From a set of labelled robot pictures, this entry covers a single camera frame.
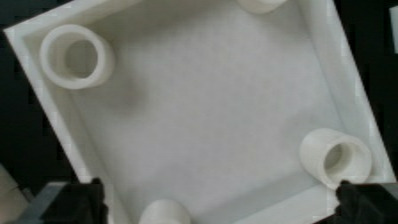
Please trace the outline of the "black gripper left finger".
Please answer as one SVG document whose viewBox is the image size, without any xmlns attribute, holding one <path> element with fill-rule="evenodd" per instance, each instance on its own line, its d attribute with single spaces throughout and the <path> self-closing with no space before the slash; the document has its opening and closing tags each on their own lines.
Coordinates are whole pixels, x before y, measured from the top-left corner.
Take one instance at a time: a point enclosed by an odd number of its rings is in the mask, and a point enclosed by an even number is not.
<svg viewBox="0 0 398 224">
<path fill-rule="evenodd" d="M 101 179 L 94 178 L 85 183 L 51 182 L 30 202 L 16 224 L 108 224 Z"/>
</svg>

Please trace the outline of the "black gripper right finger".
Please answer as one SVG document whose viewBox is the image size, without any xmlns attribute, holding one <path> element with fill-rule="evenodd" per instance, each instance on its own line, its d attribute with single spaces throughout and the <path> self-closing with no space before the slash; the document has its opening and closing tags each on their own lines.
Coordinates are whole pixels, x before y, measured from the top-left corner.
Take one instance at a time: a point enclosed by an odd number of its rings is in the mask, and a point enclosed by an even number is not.
<svg viewBox="0 0 398 224">
<path fill-rule="evenodd" d="M 398 224 L 398 183 L 341 182 L 336 224 Z"/>
</svg>

